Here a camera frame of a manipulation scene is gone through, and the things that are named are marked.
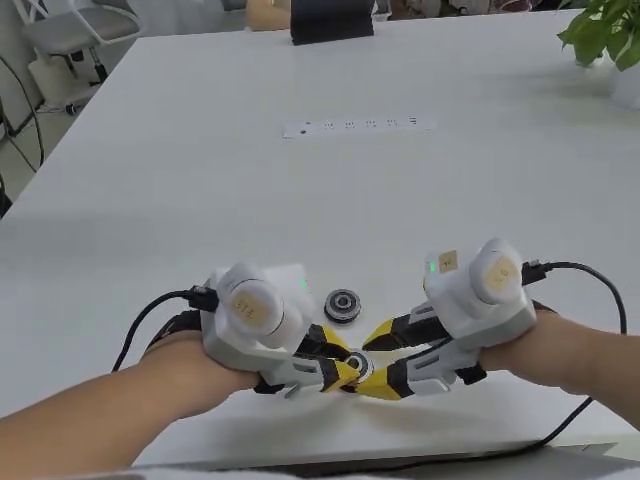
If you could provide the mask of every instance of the power outlet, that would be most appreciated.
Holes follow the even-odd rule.
[[[433,130],[435,127],[435,121],[427,115],[381,115],[349,120],[286,123],[283,138],[388,133],[402,130],[425,131]]]

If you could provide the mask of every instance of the white chair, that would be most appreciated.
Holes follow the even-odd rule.
[[[127,0],[93,0],[84,7],[67,0],[68,12],[58,15],[49,15],[40,0],[14,2],[25,21],[23,34],[38,52],[81,60],[88,50],[101,83],[107,71],[95,48],[139,37],[145,30]]]

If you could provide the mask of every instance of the white table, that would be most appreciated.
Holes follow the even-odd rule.
[[[304,263],[319,301],[357,291],[364,312],[340,334],[359,345],[423,301],[429,249],[500,235],[526,258],[601,269],[636,328],[640,116],[603,94],[606,67],[583,72],[561,53],[554,34],[571,16],[377,24],[373,38],[306,47],[285,32],[140,40],[0,226],[0,414],[107,372],[147,302],[238,259]],[[294,119],[411,112],[438,128],[281,138]],[[617,328],[608,292],[579,273],[534,295]],[[182,306],[148,318],[129,361]],[[508,374],[401,403],[247,392],[176,423],[140,463],[502,449],[546,435],[578,401]],[[593,406],[558,443],[631,431]]]

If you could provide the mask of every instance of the hand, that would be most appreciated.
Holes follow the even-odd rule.
[[[238,390],[253,388],[258,374],[230,370],[209,358],[196,331],[174,333],[152,345],[134,367],[149,375],[159,375],[168,383],[167,391],[182,418],[217,407]]]
[[[485,370],[508,370],[538,385],[584,393],[578,385],[584,372],[589,372],[593,346],[602,333],[557,313],[539,311],[538,321],[529,332],[483,350],[480,363]]]

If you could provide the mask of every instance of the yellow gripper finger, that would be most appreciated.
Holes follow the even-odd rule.
[[[338,390],[348,383],[353,383],[360,376],[358,370],[340,360],[320,358],[318,362],[320,363],[320,369],[322,370],[322,377],[324,379],[324,384],[320,390],[321,392]]]
[[[376,328],[365,340],[362,348],[389,352],[447,338],[449,334],[440,323],[440,319],[435,314],[431,315],[431,311],[423,313],[423,318],[419,319],[412,319],[411,314],[390,318]]]
[[[351,354],[351,349],[331,328],[312,324],[297,353],[345,360]]]
[[[382,400],[401,400],[414,394],[407,383],[407,365],[404,359],[392,363],[356,386],[356,393]]]

